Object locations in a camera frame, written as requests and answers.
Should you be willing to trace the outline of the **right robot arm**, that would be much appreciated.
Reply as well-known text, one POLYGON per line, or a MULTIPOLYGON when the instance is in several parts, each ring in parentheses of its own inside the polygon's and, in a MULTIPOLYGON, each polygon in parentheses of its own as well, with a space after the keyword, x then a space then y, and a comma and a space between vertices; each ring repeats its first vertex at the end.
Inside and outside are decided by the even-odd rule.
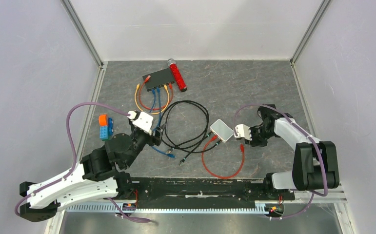
POLYGON ((251 147, 267 146, 272 137, 283 139, 294 151, 290 171, 268 173, 263 184, 263 194, 277 198, 282 190, 311 191, 326 196, 328 189, 340 185, 336 146, 322 141, 299 126, 291 115, 280 112, 275 105, 258 107, 261 124, 235 126, 235 138, 244 139, 251 147))

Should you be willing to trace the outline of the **black network switch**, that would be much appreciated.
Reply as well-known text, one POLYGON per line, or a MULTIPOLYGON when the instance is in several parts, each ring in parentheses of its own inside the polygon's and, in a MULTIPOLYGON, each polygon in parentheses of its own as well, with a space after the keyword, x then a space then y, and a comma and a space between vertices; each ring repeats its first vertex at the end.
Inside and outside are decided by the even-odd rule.
POLYGON ((164 85, 173 84, 175 82, 174 75, 172 74, 170 68, 143 75, 143 81, 145 81, 148 76, 150 76, 150 78, 144 83, 146 91, 148 92, 156 87, 163 87, 164 85))

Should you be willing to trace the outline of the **white plastic box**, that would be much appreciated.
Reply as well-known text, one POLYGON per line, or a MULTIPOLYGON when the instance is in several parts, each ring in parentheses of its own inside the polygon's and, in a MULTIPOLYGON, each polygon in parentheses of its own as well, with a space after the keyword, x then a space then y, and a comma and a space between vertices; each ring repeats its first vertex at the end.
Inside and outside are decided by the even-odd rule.
POLYGON ((217 119, 211 124, 210 130, 223 143, 227 142, 234 135, 234 131, 221 119, 217 119))

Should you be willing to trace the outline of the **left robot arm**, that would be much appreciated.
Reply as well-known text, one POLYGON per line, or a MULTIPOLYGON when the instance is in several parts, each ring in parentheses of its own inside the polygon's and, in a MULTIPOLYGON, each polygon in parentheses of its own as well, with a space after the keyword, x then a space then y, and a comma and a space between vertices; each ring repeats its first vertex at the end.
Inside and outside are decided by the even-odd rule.
POLYGON ((16 214, 31 222, 41 222, 72 205, 93 199, 130 199, 136 193, 135 184, 125 172, 143 148, 159 146, 163 128, 152 133, 132 126, 130 135, 119 133, 100 148, 83 156, 73 170, 51 182, 23 182, 23 197, 16 214))

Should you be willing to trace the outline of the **black cable teal collar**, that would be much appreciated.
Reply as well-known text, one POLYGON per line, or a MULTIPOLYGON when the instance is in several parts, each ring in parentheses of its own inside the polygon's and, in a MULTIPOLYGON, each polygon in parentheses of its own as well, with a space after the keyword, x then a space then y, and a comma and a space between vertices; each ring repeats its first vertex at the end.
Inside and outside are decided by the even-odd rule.
POLYGON ((186 157, 190 156, 191 154, 200 154, 200 153, 205 153, 208 151, 211 151, 212 149, 216 148, 218 144, 220 144, 220 141, 217 141, 214 145, 211 146, 210 149, 203 149, 203 150, 198 150, 199 146, 202 145, 204 140, 206 140, 208 137, 211 136, 211 132, 208 132, 208 127, 210 126, 210 116, 208 110, 200 103, 192 100, 180 100, 176 101, 172 104, 170 104, 168 107, 166 107, 162 114, 159 115, 159 120, 158 120, 158 127, 161 127, 163 130, 163 138, 162 138, 162 143, 165 144, 165 146, 169 147, 167 151, 159 151, 163 155, 167 155, 168 157, 175 157, 172 154, 173 150, 180 150, 182 152, 186 153, 186 157), (187 140, 182 141, 182 142, 176 142, 175 140, 171 139, 169 136, 169 131, 167 129, 167 123, 170 118, 170 115, 178 105, 180 104, 186 104, 193 106, 197 108, 204 116, 205 118, 205 127, 204 129, 197 134, 196 136, 191 136, 187 140))
POLYGON ((169 118, 172 110, 179 104, 188 104, 188 105, 192 105, 192 106, 198 108, 204 114, 205 123, 206 123, 204 130, 200 134, 198 134, 197 136, 194 136, 194 137, 192 137, 192 138, 190 138, 186 141, 183 141, 181 143, 175 143, 173 140, 171 140, 171 138, 168 136, 168 133, 167 133, 167 127, 165 128, 163 138, 162 138, 162 142, 166 146, 169 147, 170 152, 168 154, 170 154, 173 150, 180 150, 180 151, 183 151, 183 152, 186 153, 185 157, 183 157, 179 162, 179 166, 180 166, 186 161, 186 159, 191 154, 200 154, 200 153, 204 153, 204 152, 208 151, 208 150, 197 151, 197 148, 202 144, 202 142, 204 140, 206 140, 211 135, 211 132, 208 132, 208 127, 210 126, 210 115, 209 115, 208 109, 206 109, 202 104, 200 104, 196 101, 192 101, 192 100, 181 100, 181 101, 176 101, 176 102, 170 104, 164 110, 163 114, 159 118, 159 123, 162 123, 164 121, 164 123, 167 124, 168 118, 169 118))

